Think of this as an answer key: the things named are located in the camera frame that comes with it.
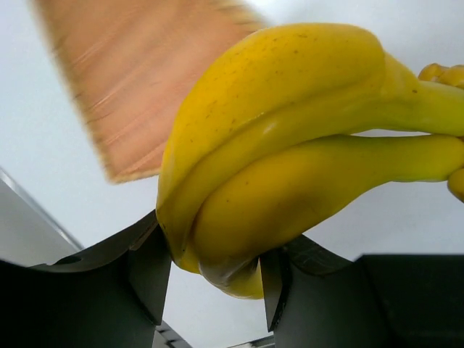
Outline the yellow fake banana bunch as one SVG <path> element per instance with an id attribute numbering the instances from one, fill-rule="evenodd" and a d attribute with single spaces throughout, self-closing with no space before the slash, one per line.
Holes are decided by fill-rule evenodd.
<path id="1" fill-rule="evenodd" d="M 260 299 L 261 254 L 418 181 L 463 195 L 463 66 L 415 74 L 366 29 L 297 23 L 240 41 L 189 92 L 156 213 L 179 268 Z"/>

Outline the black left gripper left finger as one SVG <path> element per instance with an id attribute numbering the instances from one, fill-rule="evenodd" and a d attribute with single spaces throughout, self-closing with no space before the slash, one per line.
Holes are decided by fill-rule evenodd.
<path id="1" fill-rule="evenodd" d="M 3 347 L 150 347 L 170 255 L 155 212 L 53 265 L 1 263 Z"/>

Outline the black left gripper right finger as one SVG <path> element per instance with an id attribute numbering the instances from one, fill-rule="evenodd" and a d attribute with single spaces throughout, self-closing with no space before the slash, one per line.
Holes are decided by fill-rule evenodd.
<path id="1" fill-rule="evenodd" d="M 260 257 L 277 347 L 461 347 L 463 256 L 367 254 L 306 236 Z"/>

